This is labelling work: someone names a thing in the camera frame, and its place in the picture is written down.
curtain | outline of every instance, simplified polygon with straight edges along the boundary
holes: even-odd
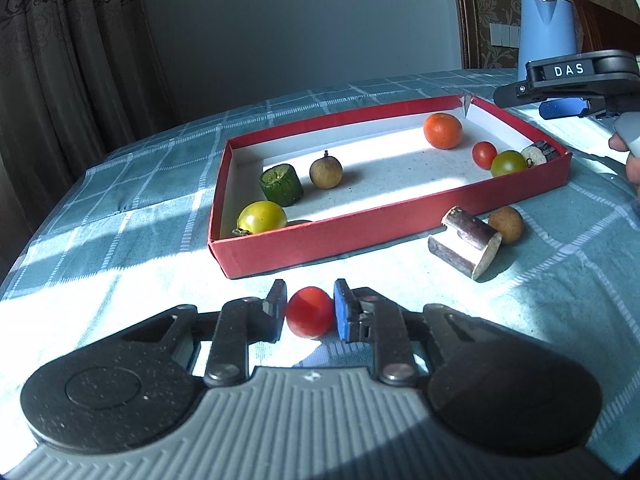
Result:
[[[88,167],[177,123],[142,0],[0,0],[0,158],[30,232]]]
[[[0,158],[0,282],[33,235]]]

yellow tomato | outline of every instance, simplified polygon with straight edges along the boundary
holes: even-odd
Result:
[[[507,150],[495,156],[491,163],[491,174],[493,176],[503,176],[516,171],[526,170],[527,161],[521,153],[515,150]]]
[[[261,200],[245,207],[238,217],[238,229],[255,235],[287,225],[284,209],[275,202]]]

human hand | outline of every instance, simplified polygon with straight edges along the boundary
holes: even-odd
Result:
[[[615,134],[609,139],[609,147],[617,152],[628,152],[629,148],[626,146],[625,141]],[[640,186],[640,158],[635,158],[629,154],[629,158],[626,160],[626,177],[629,182]]]

gray wall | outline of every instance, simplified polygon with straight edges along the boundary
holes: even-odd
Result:
[[[144,0],[183,121],[307,88],[460,68],[455,0]]]

table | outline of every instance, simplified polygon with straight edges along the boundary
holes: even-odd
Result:
[[[583,363],[604,408],[588,447],[622,471],[640,455],[640,206],[624,156],[608,149],[610,123],[543,121],[514,110],[574,152],[567,186],[516,208],[524,239],[498,254],[480,282],[443,266],[426,235],[292,269],[228,280],[206,247],[225,139],[340,110],[444,94],[490,99],[515,70],[439,72],[313,89],[173,128],[112,153],[89,169],[35,234],[0,294],[0,472],[34,447],[18,402],[44,363],[176,304],[219,310],[264,297],[275,278],[289,293],[336,278],[372,286],[411,310],[443,303],[534,336]],[[251,349],[252,365],[366,364],[362,344],[322,344],[284,330]]]

